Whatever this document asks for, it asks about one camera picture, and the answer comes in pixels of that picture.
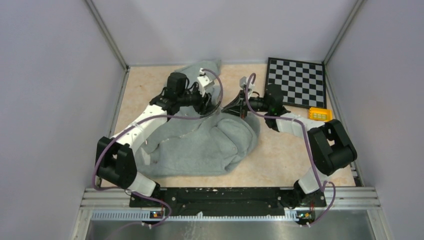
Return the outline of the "grey zip-up jacket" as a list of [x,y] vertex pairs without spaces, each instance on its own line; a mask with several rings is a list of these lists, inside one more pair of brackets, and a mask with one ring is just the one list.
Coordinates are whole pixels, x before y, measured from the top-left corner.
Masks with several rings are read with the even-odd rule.
[[218,110],[208,118],[172,118],[157,128],[134,155],[148,178],[219,176],[234,170],[258,145],[260,121]]

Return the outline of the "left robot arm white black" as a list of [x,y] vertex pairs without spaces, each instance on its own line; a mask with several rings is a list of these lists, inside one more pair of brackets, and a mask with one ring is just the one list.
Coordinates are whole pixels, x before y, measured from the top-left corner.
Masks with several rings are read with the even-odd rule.
[[160,202],[160,185],[138,171],[135,154],[156,129],[172,118],[179,118],[176,114],[181,107],[192,106],[199,114],[197,119],[207,118],[219,108],[220,103],[213,105],[212,95],[207,92],[214,84],[207,73],[214,72],[201,68],[194,81],[181,72],[171,73],[160,94],[132,123],[118,134],[98,141],[92,176],[92,184],[97,190],[101,187],[96,184],[96,179],[102,179],[123,190],[138,193],[149,207]]

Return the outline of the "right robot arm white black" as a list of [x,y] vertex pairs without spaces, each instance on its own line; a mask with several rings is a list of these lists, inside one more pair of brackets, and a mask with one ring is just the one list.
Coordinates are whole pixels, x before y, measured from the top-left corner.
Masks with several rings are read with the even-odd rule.
[[252,113],[264,118],[268,128],[303,139],[311,164],[309,170],[294,183],[291,193],[279,202],[289,209],[307,206],[326,187],[335,189],[329,177],[350,165],[358,156],[343,124],[337,119],[313,120],[293,114],[284,107],[283,98],[278,94],[252,96],[252,93],[252,87],[243,84],[238,96],[222,112],[243,119]]

